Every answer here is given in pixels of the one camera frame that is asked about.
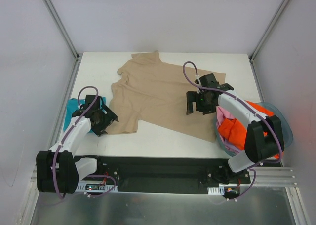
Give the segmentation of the beige t shirt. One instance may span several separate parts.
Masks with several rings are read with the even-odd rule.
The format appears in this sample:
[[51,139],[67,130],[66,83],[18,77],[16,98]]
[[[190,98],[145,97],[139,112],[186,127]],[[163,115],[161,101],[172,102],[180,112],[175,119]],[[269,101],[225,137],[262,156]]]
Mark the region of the beige t shirt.
[[196,71],[191,67],[163,62],[158,52],[132,54],[117,73],[121,79],[111,86],[110,109],[118,116],[108,134],[135,133],[140,120],[173,131],[215,142],[215,114],[195,111],[187,115],[186,93]]

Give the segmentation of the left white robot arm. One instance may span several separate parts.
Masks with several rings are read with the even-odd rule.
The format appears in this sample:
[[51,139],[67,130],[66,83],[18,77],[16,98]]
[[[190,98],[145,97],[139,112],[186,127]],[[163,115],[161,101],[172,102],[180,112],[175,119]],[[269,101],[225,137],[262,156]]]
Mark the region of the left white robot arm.
[[118,121],[100,96],[87,95],[85,102],[76,109],[63,135],[49,150],[36,156],[37,188],[40,192],[72,194],[80,180],[90,176],[99,180],[104,167],[92,157],[75,161],[75,154],[86,134],[93,132],[100,137],[106,128]]

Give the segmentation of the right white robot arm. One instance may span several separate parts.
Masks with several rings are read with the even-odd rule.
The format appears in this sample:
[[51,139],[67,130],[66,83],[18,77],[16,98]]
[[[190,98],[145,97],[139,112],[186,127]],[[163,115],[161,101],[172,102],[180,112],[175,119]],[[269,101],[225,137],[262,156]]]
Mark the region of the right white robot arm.
[[233,115],[231,122],[241,124],[245,133],[244,149],[232,156],[222,177],[228,183],[235,182],[240,172],[260,163],[278,163],[284,152],[281,120],[276,115],[267,115],[242,99],[232,86],[220,84],[214,74],[195,76],[191,85],[196,92],[187,92],[187,114],[199,111],[203,114],[217,112],[220,108]]

